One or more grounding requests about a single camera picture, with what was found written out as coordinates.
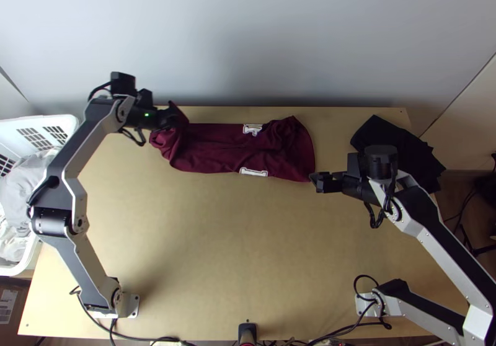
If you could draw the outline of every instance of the black cloth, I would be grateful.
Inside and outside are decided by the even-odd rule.
[[[409,131],[373,115],[350,141],[362,152],[373,144],[390,144],[398,150],[398,168],[409,173],[428,193],[440,191],[437,178],[446,168],[432,154],[433,148]]]

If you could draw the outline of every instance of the white laundry basket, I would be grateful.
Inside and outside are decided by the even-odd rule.
[[[63,146],[76,131],[79,120],[72,115],[28,116],[0,120],[0,177],[9,173],[21,157],[38,151]],[[0,276],[15,276],[32,270],[42,242],[35,234],[29,236],[24,255],[18,264],[0,262]]]

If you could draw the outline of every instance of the maroon t-shirt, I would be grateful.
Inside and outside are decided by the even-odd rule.
[[[171,166],[198,173],[238,172],[309,182],[312,139],[294,116],[263,125],[192,124],[150,134]]]

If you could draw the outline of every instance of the gray cloth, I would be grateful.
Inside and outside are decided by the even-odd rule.
[[[10,173],[0,178],[0,204],[4,208],[7,223],[15,227],[20,237],[27,236],[30,231],[26,201],[59,150],[53,148],[23,157]]]

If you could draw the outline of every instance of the black cable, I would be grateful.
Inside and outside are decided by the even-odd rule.
[[[493,160],[494,160],[494,167],[492,168],[491,173],[494,173],[496,171],[496,156],[493,157]],[[461,206],[461,209],[458,212],[458,214],[443,220],[444,222],[448,222],[448,221],[451,221],[451,220],[455,219],[456,217],[458,217],[458,220],[457,220],[456,225],[454,227],[453,233],[456,232],[456,230],[458,229],[458,227],[461,223],[461,218],[463,217],[463,212],[465,211],[465,207],[467,207],[467,204],[469,203],[470,200],[472,200],[472,198],[475,195],[477,195],[477,190],[476,190],[475,186],[472,186],[472,188],[470,189],[467,196],[465,196],[465,199],[462,202],[462,206]]]
[[[86,316],[100,329],[108,332],[110,334],[110,329],[103,326],[102,324],[100,324],[99,321],[97,321],[94,317],[92,317],[90,315],[90,313],[88,312],[88,310],[86,309],[84,303],[82,302],[81,300],[81,297],[79,296],[81,294],[81,290],[77,290],[79,288],[79,285],[77,287],[75,287],[74,289],[72,289],[69,294],[70,295],[76,295],[77,296],[77,300],[79,301],[79,304],[81,305],[82,309],[84,310],[84,313],[86,314]],[[185,346],[196,346],[195,344],[192,344],[191,342],[187,342],[187,341],[184,341],[184,340],[181,340],[177,337],[169,337],[169,336],[164,336],[164,337],[159,337],[159,338],[155,338],[155,339],[152,339],[152,338],[144,338],[144,337],[132,337],[132,336],[129,336],[129,335],[125,335],[125,334],[122,334],[122,333],[118,333],[118,332],[114,332],[112,330],[112,335],[116,335],[117,337],[121,337],[123,339],[126,339],[126,340],[130,340],[130,341],[145,341],[145,342],[152,342],[151,345],[155,344],[156,342],[159,342],[159,341],[162,341],[162,342],[180,342],[182,343],[183,345]]]
[[[391,330],[392,329],[392,325],[384,322],[383,320],[383,316],[386,315],[386,313],[384,312],[384,301],[382,299],[382,297],[380,296],[380,294],[376,291],[372,291],[376,294],[376,296],[379,298],[380,302],[381,302],[381,315],[380,317],[378,318],[379,321],[376,321],[376,322],[367,322],[367,323],[361,323],[361,320],[363,319],[363,317],[365,316],[365,313],[372,307],[374,306],[375,304],[379,304],[377,299],[375,298],[365,298],[364,296],[362,296],[361,294],[359,294],[358,290],[357,290],[357,283],[358,281],[361,279],[361,278],[367,278],[367,279],[370,279],[374,282],[374,284],[376,286],[379,286],[379,283],[377,282],[377,280],[375,280],[373,277],[369,276],[369,275],[359,275],[355,278],[355,280],[353,281],[353,290],[355,291],[355,294],[358,298],[360,299],[363,299],[364,301],[367,301],[367,302],[370,302],[370,304],[365,308],[365,310],[360,314],[360,316],[358,317],[358,320],[356,321],[356,323],[354,324],[350,324],[349,326],[345,326],[345,327],[342,327],[340,329],[337,329],[331,333],[328,333],[326,335],[323,335],[322,337],[319,337],[317,339],[314,339],[312,341],[310,341],[307,346],[314,346],[316,344],[318,344],[319,342],[321,341],[324,341],[324,340],[327,340],[329,338],[334,338],[334,337],[340,337],[342,335],[345,335],[345,334],[348,334],[350,332],[352,332],[353,330],[355,330],[357,327],[364,327],[364,326],[383,326],[384,328],[386,328],[387,330]]]
[[[112,332],[116,323],[117,323],[117,319],[112,319],[112,321],[110,322],[110,329],[108,330],[108,337],[110,339],[110,344],[112,346],[115,346],[115,342],[113,341],[113,337],[112,337]]]
[[[36,341],[36,343],[33,346],[40,346],[45,339],[46,339],[46,337],[40,338],[39,340]]]
[[[91,93],[89,94],[89,96],[88,96],[88,102],[93,98],[93,95],[95,95],[95,93],[97,91],[100,91],[100,90],[105,90],[105,91],[107,91],[107,92],[110,93],[110,96],[112,96],[112,92],[110,90],[106,89],[106,87],[109,86],[109,85],[110,85],[110,81],[109,82],[106,82],[105,84],[99,85],[95,89],[93,89],[91,91]]]
[[[460,211],[455,214],[454,216],[451,216],[449,218],[446,218],[445,220],[443,220],[444,222],[447,222],[447,221],[451,221],[451,220],[454,220],[456,217],[459,217],[460,214],[462,213],[462,210],[465,208],[466,204],[468,201],[470,201],[470,199],[476,194],[476,192],[474,191],[474,187],[469,191],[469,193],[467,194],[467,196],[465,196],[465,199],[463,200],[462,202],[462,206],[461,206],[461,209]]]
[[[361,294],[359,294],[358,290],[357,290],[357,283],[358,281],[361,279],[361,278],[367,278],[367,279],[370,279],[374,282],[374,284],[376,286],[379,286],[379,283],[377,282],[377,280],[375,280],[372,276],[369,276],[369,275],[359,275],[355,278],[355,280],[353,281],[353,290],[355,291],[355,294],[358,298],[360,299],[363,299],[364,301],[367,301],[367,302],[375,302],[377,303],[377,301],[374,299],[374,298],[365,298],[363,297]]]
[[[339,333],[339,332],[337,332],[335,330],[335,331],[333,331],[331,333],[328,333],[326,335],[323,335],[322,337],[319,337],[319,338],[316,338],[316,339],[310,341],[307,346],[314,346],[314,345],[318,344],[319,342],[325,341],[325,340],[327,340],[329,338],[338,337],[340,335],[350,333],[351,331],[353,331],[360,324],[361,320],[363,319],[363,317],[365,316],[365,313],[369,310],[369,308],[371,308],[374,305],[375,305],[375,302],[371,302],[365,308],[365,310],[360,314],[360,316],[358,317],[358,320],[356,321],[356,323],[354,323],[354,324],[352,324],[350,326],[346,326],[345,329],[348,329],[349,328],[348,331],[346,331],[346,332],[344,332],[344,333],[341,334],[341,333]]]

